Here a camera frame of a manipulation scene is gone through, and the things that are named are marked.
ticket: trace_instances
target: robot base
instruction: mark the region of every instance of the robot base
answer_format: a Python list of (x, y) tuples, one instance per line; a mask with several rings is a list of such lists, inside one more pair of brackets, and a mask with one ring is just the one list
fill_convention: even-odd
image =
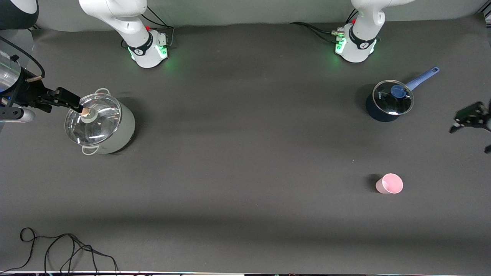
[(131, 58), (143, 68), (152, 68), (167, 58), (167, 37), (164, 33), (159, 33), (156, 30), (150, 30), (149, 33), (153, 36), (153, 44), (146, 51), (145, 55), (134, 55), (130, 49)]
[[(347, 34), (352, 25), (353, 24), (349, 23), (338, 28), (337, 30), (344, 31), (345, 34)], [(366, 49), (360, 50), (358, 49), (356, 43), (350, 39), (350, 36), (345, 35), (343, 38), (340, 38), (336, 44), (335, 52), (349, 62), (359, 63), (366, 60), (368, 56), (373, 53), (376, 43), (377, 40), (375, 40), (374, 43), (372, 43), (372, 45), (368, 46)]]

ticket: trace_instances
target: pot handle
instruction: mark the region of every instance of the pot handle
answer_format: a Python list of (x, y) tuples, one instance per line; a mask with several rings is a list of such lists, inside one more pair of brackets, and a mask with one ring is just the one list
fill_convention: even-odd
[(108, 94), (109, 96), (111, 96), (111, 92), (109, 92), (109, 90), (107, 88), (99, 88), (95, 91), (96, 93), (104, 93), (104, 94)]
[(440, 68), (433, 67), (432, 69), (424, 72), (421, 76), (419, 76), (416, 79), (410, 81), (406, 85), (408, 86), (409, 90), (413, 91), (416, 87), (418, 87), (418, 85), (422, 84), (425, 80), (431, 78), (433, 75), (435, 75), (438, 72), (440, 72)]
[[(92, 152), (86, 152), (86, 149), (93, 149), (94, 151)], [(99, 145), (97, 146), (82, 146), (82, 153), (85, 155), (93, 155), (99, 150)]]

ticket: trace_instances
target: table surface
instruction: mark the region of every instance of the table surface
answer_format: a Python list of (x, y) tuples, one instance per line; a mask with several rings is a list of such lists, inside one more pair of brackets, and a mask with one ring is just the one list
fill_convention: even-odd
[[(448, 133), (457, 110), (491, 96), (484, 19), (389, 22), (381, 38), (351, 64), (302, 26), (179, 28), (170, 58), (142, 69), (115, 31), (36, 32), (45, 85), (108, 88), (136, 136), (88, 157), (64, 108), (5, 125), (0, 268), (24, 263), (29, 226), (72, 232), (121, 270), (490, 275), (491, 136)], [(376, 83), (433, 66), (410, 113), (366, 114)], [(390, 172), (404, 190), (377, 193)], [(42, 270), (46, 246), (24, 270)], [(54, 246), (49, 268), (70, 250)], [(88, 254), (76, 268), (93, 270)]]

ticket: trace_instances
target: lid rim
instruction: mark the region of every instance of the lid rim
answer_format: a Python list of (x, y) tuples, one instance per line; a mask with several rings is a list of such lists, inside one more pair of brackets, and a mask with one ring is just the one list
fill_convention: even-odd
[[(89, 144), (79, 144), (77, 143), (76, 141), (74, 141), (71, 137), (70, 137), (70, 134), (68, 133), (68, 128), (65, 127), (65, 133), (67, 134), (68, 138), (70, 138), (70, 140), (79, 145), (79, 146), (95, 146), (95, 145), (99, 145), (101, 144), (102, 142), (106, 141), (107, 139), (109, 139), (119, 128), (119, 125), (121, 124), (121, 120), (123, 119), (123, 109), (121, 107), (121, 103), (116, 99), (114, 98), (112, 95), (110, 94), (107, 94), (107, 93), (92, 93), (92, 94), (89, 94), (83, 98), (80, 99), (79, 103), (81, 103), (83, 100), (86, 100), (87, 98), (89, 97), (93, 97), (93, 96), (97, 96), (97, 95), (104, 95), (104, 96), (107, 96), (109, 97), (113, 102), (115, 102), (118, 106), (118, 109), (120, 110), (119, 112), (119, 121), (116, 125), (116, 127), (113, 129), (113, 131), (111, 132), (111, 134), (107, 135), (106, 137), (104, 137), (102, 140), (98, 141), (98, 142), (95, 142), (95, 143), (89, 143)], [(66, 120), (68, 119), (68, 116), (70, 115), (70, 112), (76, 112), (74, 110), (69, 110), (68, 113), (66, 114), (66, 117), (65, 117), (65, 122)]]
[(373, 103), (375, 104), (375, 106), (376, 106), (376, 107), (377, 107), (377, 108), (378, 108), (380, 111), (382, 111), (383, 113), (385, 113), (385, 114), (387, 114), (387, 115), (391, 115), (391, 116), (400, 116), (400, 115), (404, 115), (404, 114), (408, 113), (408, 112), (409, 112), (409, 111), (412, 109), (412, 107), (414, 106), (414, 97), (411, 99), (411, 105), (409, 106), (408, 110), (406, 110), (406, 111), (404, 111), (404, 112), (402, 112), (402, 113), (400, 113), (400, 114), (397, 114), (397, 115), (394, 115), (394, 114), (389, 114), (388, 112), (386, 112), (386, 111), (382, 110), (382, 109), (379, 107), (379, 105), (377, 105), (377, 102), (375, 101), (375, 89), (377, 89), (377, 87), (379, 87), (379, 85), (381, 85), (381, 84), (383, 84), (383, 83), (397, 83), (397, 84), (401, 85), (402, 87), (404, 87), (405, 89), (407, 89), (407, 90), (408, 90), (408, 91), (411, 93), (411, 95), (412, 95), (412, 91), (411, 91), (411, 89), (409, 89), (409, 87), (408, 87), (407, 85), (405, 85), (404, 83), (402, 83), (402, 82), (400, 82), (400, 81), (396, 81), (396, 80), (385, 80), (385, 81), (381, 81), (381, 82), (379, 82), (378, 84), (376, 84), (376, 85), (375, 85), (375, 87), (374, 87), (374, 88), (373, 88), (373, 90), (372, 90), (372, 101), (373, 101)]

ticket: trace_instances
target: white pot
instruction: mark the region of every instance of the white pot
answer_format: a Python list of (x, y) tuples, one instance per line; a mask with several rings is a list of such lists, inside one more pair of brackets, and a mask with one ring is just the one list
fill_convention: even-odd
[(83, 97), (80, 103), (84, 105), (87, 101), (92, 101), (94, 108), (85, 109), (87, 112), (82, 114), (73, 110), (68, 112), (65, 128), (70, 139), (82, 146), (82, 153), (85, 155), (113, 153), (123, 148), (135, 132), (135, 117), (131, 110), (112, 97), (105, 88)]

